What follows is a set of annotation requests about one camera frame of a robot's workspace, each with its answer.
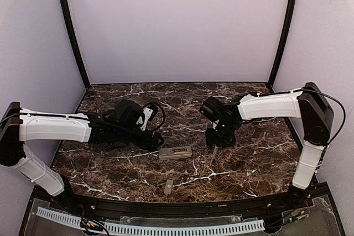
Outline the clear handled screwdriver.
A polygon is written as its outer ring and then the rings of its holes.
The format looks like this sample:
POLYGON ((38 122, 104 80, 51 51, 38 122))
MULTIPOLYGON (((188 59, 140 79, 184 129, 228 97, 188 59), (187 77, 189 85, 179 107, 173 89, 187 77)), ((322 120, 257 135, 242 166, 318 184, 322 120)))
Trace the clear handled screwdriver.
POLYGON ((214 146, 213 146, 213 152, 212 152, 212 156, 211 156, 211 160, 210 160, 209 166, 211 166, 212 163, 213 163, 213 161, 215 160, 215 157, 216 157, 217 152, 218 152, 218 146, 217 146, 217 145, 214 145, 214 146))

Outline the white remote control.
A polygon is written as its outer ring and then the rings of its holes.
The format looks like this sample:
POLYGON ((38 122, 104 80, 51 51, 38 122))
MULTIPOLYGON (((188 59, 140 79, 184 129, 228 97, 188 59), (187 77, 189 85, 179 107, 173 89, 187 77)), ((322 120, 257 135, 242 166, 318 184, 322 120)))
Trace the white remote control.
POLYGON ((183 159, 192 157, 190 146, 181 146, 177 148, 161 148, 158 154, 161 160, 183 159))

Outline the grey battery cover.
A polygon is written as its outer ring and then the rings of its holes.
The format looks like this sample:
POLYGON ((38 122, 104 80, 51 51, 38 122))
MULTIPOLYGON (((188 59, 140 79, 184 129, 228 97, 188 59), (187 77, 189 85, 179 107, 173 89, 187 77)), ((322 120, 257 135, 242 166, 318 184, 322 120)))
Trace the grey battery cover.
POLYGON ((166 195, 171 194, 172 187, 173 187, 173 180, 167 180, 164 188, 164 194, 166 195))

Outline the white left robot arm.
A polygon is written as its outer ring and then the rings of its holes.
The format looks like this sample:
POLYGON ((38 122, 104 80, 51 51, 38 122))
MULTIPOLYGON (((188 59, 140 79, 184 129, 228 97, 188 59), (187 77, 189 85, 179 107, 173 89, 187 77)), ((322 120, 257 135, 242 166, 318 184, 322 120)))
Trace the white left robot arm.
POLYGON ((164 139, 158 129, 147 125, 158 114, 166 118, 157 102, 143 106, 121 100, 114 109, 77 114, 44 113, 21 108, 12 102, 1 120, 1 165, 19 170, 32 183, 57 197, 70 192, 63 176, 51 170, 26 145, 30 140, 69 140, 79 143, 133 144, 147 151, 156 151, 164 139))

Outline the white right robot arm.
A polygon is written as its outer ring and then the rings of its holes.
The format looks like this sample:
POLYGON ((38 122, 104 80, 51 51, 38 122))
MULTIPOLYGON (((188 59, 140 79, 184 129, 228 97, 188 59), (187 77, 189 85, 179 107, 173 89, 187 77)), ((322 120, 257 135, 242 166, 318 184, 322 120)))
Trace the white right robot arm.
POLYGON ((206 144, 211 148, 235 146, 235 131, 248 121, 273 117, 301 119, 304 143, 290 186, 306 190, 326 149, 337 136, 331 133, 334 110, 329 101, 333 99, 313 82, 285 92, 238 95, 226 103, 209 97, 200 107, 200 113, 212 123, 205 132, 206 144))

